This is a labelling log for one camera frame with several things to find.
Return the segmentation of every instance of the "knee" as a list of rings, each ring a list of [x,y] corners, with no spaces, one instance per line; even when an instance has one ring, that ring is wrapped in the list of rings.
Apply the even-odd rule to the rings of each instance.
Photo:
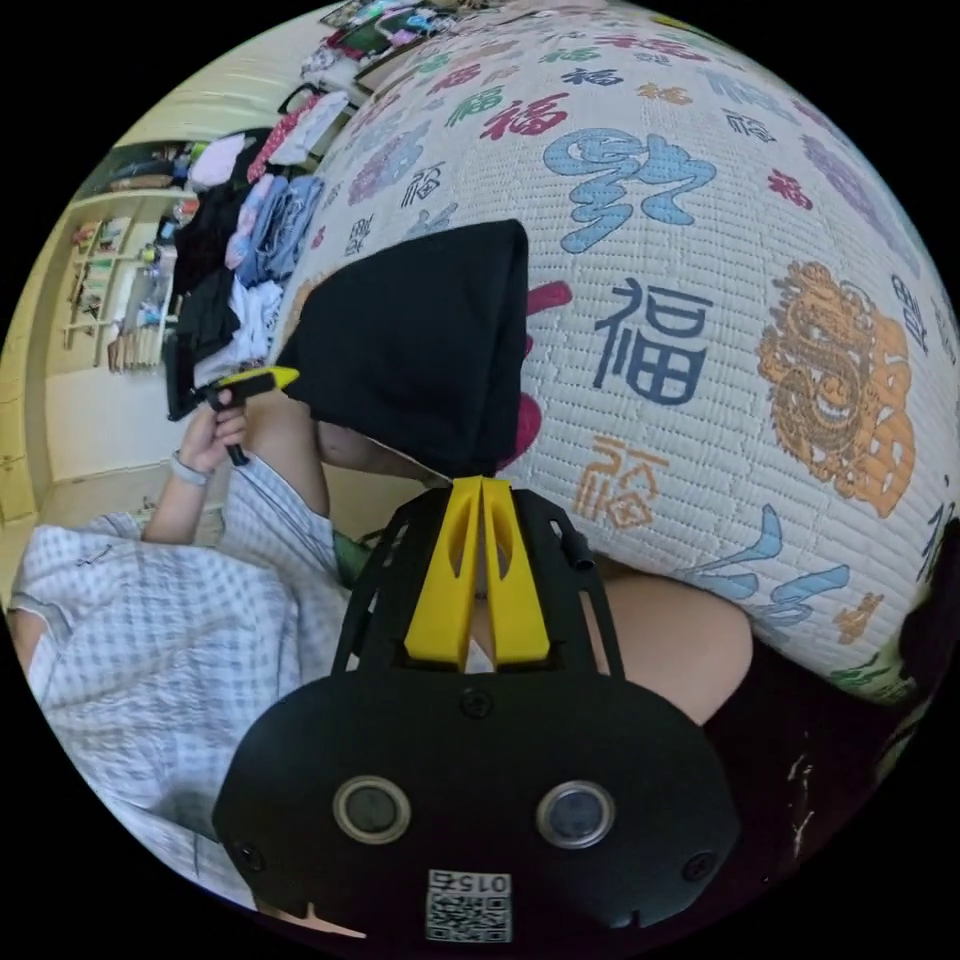
[[[636,575],[607,594],[626,678],[705,723],[743,682],[753,659],[738,607],[677,581]]]

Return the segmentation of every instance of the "finger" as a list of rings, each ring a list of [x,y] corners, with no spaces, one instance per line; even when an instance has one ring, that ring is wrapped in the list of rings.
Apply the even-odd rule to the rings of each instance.
[[[229,407],[227,410],[221,410],[217,414],[217,423],[229,423],[231,420],[244,416],[245,412],[243,407]]]
[[[246,433],[246,431],[247,418],[241,414],[239,417],[232,417],[225,423],[218,423],[214,435],[217,437],[217,439],[220,439],[221,437],[225,437],[231,433]]]
[[[236,433],[228,433],[225,437],[217,437],[217,443],[222,443],[225,447],[242,447],[245,430],[238,430]]]

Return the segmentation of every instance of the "shelf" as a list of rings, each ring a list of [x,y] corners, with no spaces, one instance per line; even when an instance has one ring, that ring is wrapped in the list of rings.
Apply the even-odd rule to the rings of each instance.
[[[155,286],[155,278],[147,273],[149,265],[140,254],[156,240],[161,220],[170,216],[182,200],[195,198],[195,194],[183,190],[135,190],[89,197],[68,208],[61,234],[67,245],[66,256],[60,261],[62,279],[52,303],[54,335],[47,351],[48,376],[107,366],[109,344],[117,335],[130,335],[136,328],[152,328],[149,343],[153,344],[154,338],[157,341],[155,349],[150,346],[149,357],[141,348],[136,369],[160,368],[160,346],[171,322],[172,276],[168,266],[159,278],[162,281],[166,276],[166,288]],[[88,248],[78,250],[71,244],[76,232],[86,225],[96,224],[100,231],[104,224],[120,220],[126,222],[122,232],[114,232],[110,250],[98,249],[96,235],[90,237]],[[92,303],[87,312],[82,312],[80,301],[84,284],[84,303]],[[153,311],[138,311],[141,302],[154,305],[159,321],[151,315]]]
[[[116,193],[98,193],[95,197],[85,197],[71,203],[69,210],[83,211],[103,203],[115,203],[124,200],[169,200],[173,206],[178,200],[195,200],[196,194],[189,190],[118,190]]]

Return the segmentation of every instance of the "white shelf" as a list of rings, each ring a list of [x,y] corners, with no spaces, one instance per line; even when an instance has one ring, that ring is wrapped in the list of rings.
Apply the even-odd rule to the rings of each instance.
[[[185,190],[131,190],[88,197],[70,205],[61,234],[67,255],[60,261],[59,291],[52,304],[53,336],[47,352],[48,376],[106,366],[107,347],[113,339],[104,333],[106,328],[121,322],[127,332],[131,330],[130,301],[138,296],[138,282],[131,278],[129,271],[146,266],[140,251],[155,240],[160,220],[172,214],[181,200],[195,198],[195,194]],[[70,245],[70,238],[83,225],[103,224],[110,220],[127,221],[113,249],[99,250],[96,240],[83,252]],[[91,268],[100,273],[96,283],[100,302],[95,312],[83,312],[79,294]],[[55,269],[51,273],[53,277],[57,276]],[[157,304],[160,322],[143,325],[143,329],[152,327],[160,331],[155,346],[150,338],[151,357],[147,361],[141,358],[134,369],[160,367],[163,333],[170,322],[171,299],[172,283],[167,287],[164,302]]]

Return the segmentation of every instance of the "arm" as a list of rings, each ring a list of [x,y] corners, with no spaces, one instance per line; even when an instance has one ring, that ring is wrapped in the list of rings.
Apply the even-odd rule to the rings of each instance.
[[[223,404],[229,403],[229,391],[222,393],[219,399]],[[167,479],[157,509],[144,527],[141,539],[145,543],[170,546],[193,543],[207,500],[207,481],[227,459],[227,447],[243,443],[246,428],[243,409],[215,413],[204,404],[197,410],[180,450],[175,454],[179,466],[184,469],[176,469]]]
[[[141,539],[144,543],[189,546],[197,535],[206,500],[206,486],[189,483],[171,474],[160,494],[157,509],[143,528]]]

